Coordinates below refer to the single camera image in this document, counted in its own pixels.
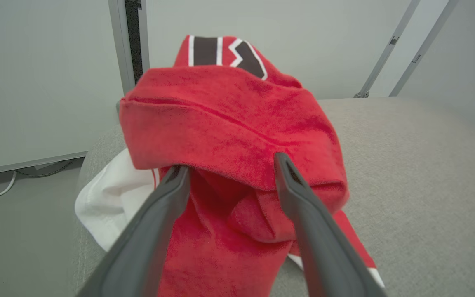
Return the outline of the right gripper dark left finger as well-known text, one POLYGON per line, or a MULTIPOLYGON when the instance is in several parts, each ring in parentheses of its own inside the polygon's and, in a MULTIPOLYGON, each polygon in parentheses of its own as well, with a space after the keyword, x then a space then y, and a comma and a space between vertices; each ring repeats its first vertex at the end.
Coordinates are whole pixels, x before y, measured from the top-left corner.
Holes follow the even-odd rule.
POLYGON ((174 222, 186 209, 190 169, 174 165, 102 258, 80 297, 156 297, 174 222))

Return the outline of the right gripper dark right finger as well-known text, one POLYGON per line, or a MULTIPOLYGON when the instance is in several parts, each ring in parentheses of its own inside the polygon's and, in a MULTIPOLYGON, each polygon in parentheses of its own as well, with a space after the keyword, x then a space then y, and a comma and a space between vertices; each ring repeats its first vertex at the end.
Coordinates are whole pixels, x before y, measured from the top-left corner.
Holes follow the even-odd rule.
POLYGON ((289 156, 275 153, 280 204, 294 224, 309 296, 384 297, 383 288, 289 156))

